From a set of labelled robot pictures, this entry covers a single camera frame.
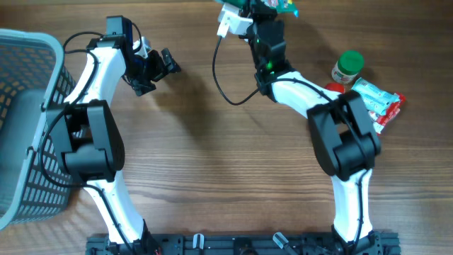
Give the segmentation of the green 3M gloves packet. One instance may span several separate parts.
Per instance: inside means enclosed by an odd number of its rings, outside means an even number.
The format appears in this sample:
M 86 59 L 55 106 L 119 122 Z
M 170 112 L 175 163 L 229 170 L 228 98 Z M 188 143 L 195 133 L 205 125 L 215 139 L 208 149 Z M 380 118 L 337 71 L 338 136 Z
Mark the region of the green 3M gloves packet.
M 231 4 L 239 8 L 244 15 L 272 9 L 276 13 L 293 13 L 295 17 L 299 16 L 299 10 L 293 0 L 216 0 L 216 2 Z

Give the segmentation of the green lid jar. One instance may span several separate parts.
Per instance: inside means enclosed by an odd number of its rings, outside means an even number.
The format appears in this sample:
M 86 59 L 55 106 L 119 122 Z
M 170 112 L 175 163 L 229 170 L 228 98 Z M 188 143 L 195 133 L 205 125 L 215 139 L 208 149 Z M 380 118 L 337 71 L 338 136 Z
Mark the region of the green lid jar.
M 331 71 L 334 81 L 349 84 L 361 72 L 365 65 L 364 57 L 355 50 L 345 51 Z

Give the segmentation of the red chili sauce bottle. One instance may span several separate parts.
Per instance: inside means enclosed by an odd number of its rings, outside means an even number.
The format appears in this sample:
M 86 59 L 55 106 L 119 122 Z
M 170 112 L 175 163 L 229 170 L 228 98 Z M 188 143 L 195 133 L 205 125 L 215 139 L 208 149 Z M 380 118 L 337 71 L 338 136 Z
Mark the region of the red chili sauce bottle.
M 336 83 L 336 82 L 331 82 L 331 83 L 328 83 L 326 86 L 325 86 L 325 89 L 329 90 L 329 91 L 334 91 L 334 92 L 338 92 L 340 94 L 343 94 L 345 93 L 345 87 L 343 84 L 340 84 L 340 83 Z

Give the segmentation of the mint green wipes packet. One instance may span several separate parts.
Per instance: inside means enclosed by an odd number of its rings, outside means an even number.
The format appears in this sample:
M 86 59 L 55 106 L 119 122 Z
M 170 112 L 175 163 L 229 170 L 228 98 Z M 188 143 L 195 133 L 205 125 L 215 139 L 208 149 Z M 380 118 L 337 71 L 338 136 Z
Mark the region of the mint green wipes packet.
M 386 111 L 391 104 L 400 101 L 396 93 L 383 91 L 363 78 L 359 78 L 354 83 L 352 90 L 361 95 L 367 110 L 373 111 L 378 115 L 386 115 Z

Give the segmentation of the red Nescafe stick sachet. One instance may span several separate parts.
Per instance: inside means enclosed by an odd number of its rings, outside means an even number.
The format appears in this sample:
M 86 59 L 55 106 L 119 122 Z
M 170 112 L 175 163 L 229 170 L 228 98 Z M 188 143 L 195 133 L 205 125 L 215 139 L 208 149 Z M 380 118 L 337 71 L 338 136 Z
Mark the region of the red Nescafe stick sachet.
M 406 97 L 402 93 L 396 93 L 396 95 L 398 96 L 398 101 L 387 108 L 386 114 L 381 115 L 378 122 L 373 122 L 373 127 L 378 135 L 381 135 L 385 126 L 399 114 L 402 105 L 406 102 Z

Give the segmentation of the red tissue pack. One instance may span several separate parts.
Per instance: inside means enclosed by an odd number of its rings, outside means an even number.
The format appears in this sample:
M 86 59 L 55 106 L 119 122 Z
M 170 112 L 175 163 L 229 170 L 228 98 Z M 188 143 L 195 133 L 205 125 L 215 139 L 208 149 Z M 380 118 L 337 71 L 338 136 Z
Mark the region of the red tissue pack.
M 378 122 L 380 115 L 375 113 L 374 111 L 369 111 L 370 118 L 372 119 L 373 122 Z

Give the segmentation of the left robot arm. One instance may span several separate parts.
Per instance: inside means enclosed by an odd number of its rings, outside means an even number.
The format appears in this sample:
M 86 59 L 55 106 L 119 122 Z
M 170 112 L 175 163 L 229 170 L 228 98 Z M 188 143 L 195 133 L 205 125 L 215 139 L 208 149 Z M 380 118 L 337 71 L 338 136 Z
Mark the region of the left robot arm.
M 137 212 L 122 169 L 125 146 L 110 109 L 119 81 L 137 96 L 180 67 L 167 48 L 151 49 L 146 38 L 134 40 L 138 27 L 124 16 L 106 18 L 106 32 L 92 34 L 82 50 L 86 66 L 63 104 L 49 107 L 45 139 L 51 139 L 59 169 L 95 201 L 108 233 L 90 238 L 88 254 L 157 254 L 159 243 Z

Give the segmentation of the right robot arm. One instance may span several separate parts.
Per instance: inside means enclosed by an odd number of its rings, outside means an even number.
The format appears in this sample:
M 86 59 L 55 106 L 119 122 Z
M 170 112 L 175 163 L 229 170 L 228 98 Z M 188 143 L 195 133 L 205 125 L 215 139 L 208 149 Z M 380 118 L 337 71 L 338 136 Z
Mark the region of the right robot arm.
M 276 9 L 262 1 L 245 1 L 239 15 L 252 20 L 245 36 L 260 92 L 308 120 L 314 154 L 333 184 L 336 238 L 346 254 L 364 251 L 372 243 L 368 193 L 381 143 L 361 95 L 326 90 L 292 67 Z

